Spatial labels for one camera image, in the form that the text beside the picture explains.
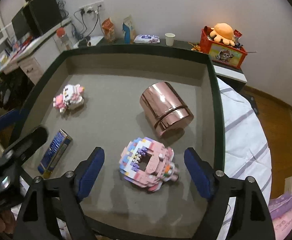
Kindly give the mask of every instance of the red toy box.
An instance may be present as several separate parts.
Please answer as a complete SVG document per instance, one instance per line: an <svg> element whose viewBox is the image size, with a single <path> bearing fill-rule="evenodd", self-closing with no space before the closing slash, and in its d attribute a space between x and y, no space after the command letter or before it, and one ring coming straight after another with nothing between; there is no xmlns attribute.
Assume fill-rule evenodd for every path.
<svg viewBox="0 0 292 240"><path fill-rule="evenodd" d="M222 42L216 42L209 36L211 32L212 29L210 27L205 26L202 29L202 37L200 39L201 52L209 54L213 61L240 69L240 65L247 56L245 49L243 47L235 49Z"/></svg>

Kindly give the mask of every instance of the plastic bottle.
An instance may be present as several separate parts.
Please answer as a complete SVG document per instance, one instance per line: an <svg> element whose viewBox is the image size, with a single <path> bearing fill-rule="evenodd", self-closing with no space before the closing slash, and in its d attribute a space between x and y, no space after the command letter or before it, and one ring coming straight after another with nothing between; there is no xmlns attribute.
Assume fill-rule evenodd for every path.
<svg viewBox="0 0 292 240"><path fill-rule="evenodd" d="M66 50L70 50L72 48L72 44L70 39L68 38L68 35L65 32L64 28L58 28L56 31L57 37L61 41L61 43L64 45Z"/></svg>

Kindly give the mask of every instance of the wet wipes pack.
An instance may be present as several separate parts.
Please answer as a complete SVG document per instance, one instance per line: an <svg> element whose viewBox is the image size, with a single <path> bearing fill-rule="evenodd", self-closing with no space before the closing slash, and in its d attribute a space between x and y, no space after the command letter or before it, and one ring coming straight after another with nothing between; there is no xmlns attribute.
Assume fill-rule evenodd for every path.
<svg viewBox="0 0 292 240"><path fill-rule="evenodd" d="M156 35L148 35L148 34L142 34L138 35L134 39L134 43L145 43L145 44L151 44L151 43L159 43L159 37Z"/></svg>

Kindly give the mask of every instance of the container lid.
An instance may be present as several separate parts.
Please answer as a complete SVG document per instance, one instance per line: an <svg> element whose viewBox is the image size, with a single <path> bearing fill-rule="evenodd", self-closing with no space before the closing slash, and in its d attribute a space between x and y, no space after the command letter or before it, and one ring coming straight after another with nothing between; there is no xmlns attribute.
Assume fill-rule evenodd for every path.
<svg viewBox="0 0 292 240"><path fill-rule="evenodd" d="M63 35L66 34L65 29L62 28L62 27L61 27L61 28L58 28L58 29L56 30L56 34L57 34L58 37L62 37Z"/></svg>
<svg viewBox="0 0 292 240"><path fill-rule="evenodd" d="M155 125L155 131L160 138L166 138L184 129L193 119L194 116L187 107L176 109Z"/></svg>

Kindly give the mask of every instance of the metallic pink container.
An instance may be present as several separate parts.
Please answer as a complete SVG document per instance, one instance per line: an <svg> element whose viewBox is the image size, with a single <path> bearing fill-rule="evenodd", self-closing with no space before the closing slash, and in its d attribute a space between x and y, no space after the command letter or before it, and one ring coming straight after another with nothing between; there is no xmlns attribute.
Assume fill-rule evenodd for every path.
<svg viewBox="0 0 292 240"><path fill-rule="evenodd" d="M145 115L159 137L184 129L194 116L168 82L148 87L140 97Z"/></svg>

